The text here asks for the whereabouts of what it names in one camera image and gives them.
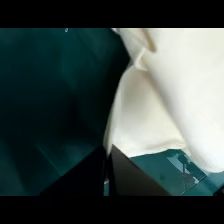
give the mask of green fabric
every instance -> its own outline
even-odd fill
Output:
[[[102,144],[128,61],[109,28],[0,29],[0,195],[36,195]]]

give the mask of cream fabric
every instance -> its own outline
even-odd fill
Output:
[[[224,171],[224,29],[117,32],[134,66],[117,90],[107,149],[136,156],[180,148],[202,169]]]

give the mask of white cloth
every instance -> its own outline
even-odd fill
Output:
[[[117,31],[134,66],[117,90],[107,149],[137,156],[179,148],[202,169],[224,171],[224,29]]]

